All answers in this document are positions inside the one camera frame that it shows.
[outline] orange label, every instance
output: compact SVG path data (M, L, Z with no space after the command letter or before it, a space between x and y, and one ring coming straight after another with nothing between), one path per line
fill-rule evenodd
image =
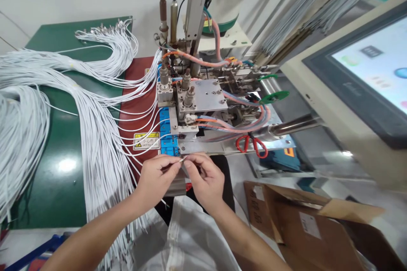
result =
M293 148L284 148L284 154L290 157L295 157Z

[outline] green workbench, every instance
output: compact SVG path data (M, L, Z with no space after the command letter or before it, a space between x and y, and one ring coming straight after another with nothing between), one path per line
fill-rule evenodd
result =
M120 17L125 20L132 17ZM76 30L91 27L115 26L117 18L43 25L26 45L37 51L62 51L93 45L79 41ZM96 47L63 53L81 61L105 60L111 50ZM122 89L115 88L70 71L71 77L83 88L106 97L122 95ZM41 87L51 105L78 113L75 100L70 94L59 89ZM112 112L118 118L117 111ZM13 221L10 229L34 229L55 227L81 227L86 224L84 178L82 172L81 132L79 117L51 108L50 131L41 161L24 194L11 210Z

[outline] hand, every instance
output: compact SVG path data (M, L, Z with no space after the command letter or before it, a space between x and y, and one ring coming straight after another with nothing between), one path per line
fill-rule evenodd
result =
M144 212L155 207L164 197L181 168L180 159L158 155L144 161L139 183L133 193L137 197L137 204L143 205Z
M199 174L195 164L201 167ZM223 203L225 176L210 157L203 152L190 154L184 161L199 203L212 214Z

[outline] green ring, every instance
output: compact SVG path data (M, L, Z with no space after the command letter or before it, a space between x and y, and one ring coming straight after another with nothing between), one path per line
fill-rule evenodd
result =
M270 78L270 77L274 77L274 78L276 78L276 79L278 78L277 75L275 75L275 74L270 74L270 75L266 75L266 76L263 76L263 77L259 78L258 81L261 81L261 80L263 80L263 79Z
M269 94L260 100L260 104L266 105L271 104L280 100L285 99L290 94L289 91L280 91L273 94Z

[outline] scissors handle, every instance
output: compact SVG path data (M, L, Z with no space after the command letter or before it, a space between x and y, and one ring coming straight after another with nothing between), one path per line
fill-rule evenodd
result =
M261 146L261 148L264 149L264 155L260 155L259 148L258 148L257 144L259 144L259 145ZM265 158L267 158L267 156L268 156L268 150L267 150L266 145L265 145L262 141L260 141L260 140L257 139L257 138L253 138L253 147L254 147L254 150L256 151L256 155L257 155L260 159L265 159Z
M241 149L241 148L240 148L240 141L243 140L243 139L245 139L245 145L244 145L244 149ZM237 150L239 150L240 152L246 153L248 147L249 147L249 136L248 136L248 135L241 136L241 137L239 137L239 138L236 140L236 148L237 148Z

